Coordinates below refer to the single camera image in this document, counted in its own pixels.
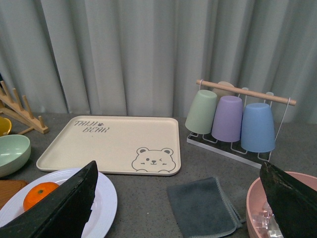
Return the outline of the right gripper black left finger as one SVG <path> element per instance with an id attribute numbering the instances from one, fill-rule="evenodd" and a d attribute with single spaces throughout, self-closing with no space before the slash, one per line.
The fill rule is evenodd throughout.
<path id="1" fill-rule="evenodd" d="M 28 211 L 0 229 L 2 238 L 79 238 L 88 222 L 98 180 L 91 161 Z"/>

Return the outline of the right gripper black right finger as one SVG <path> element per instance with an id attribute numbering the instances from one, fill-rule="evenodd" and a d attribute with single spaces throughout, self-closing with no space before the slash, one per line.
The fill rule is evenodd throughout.
<path id="1" fill-rule="evenodd" d="M 317 191 L 270 162 L 260 179 L 275 220 L 285 238 L 317 236 Z"/>

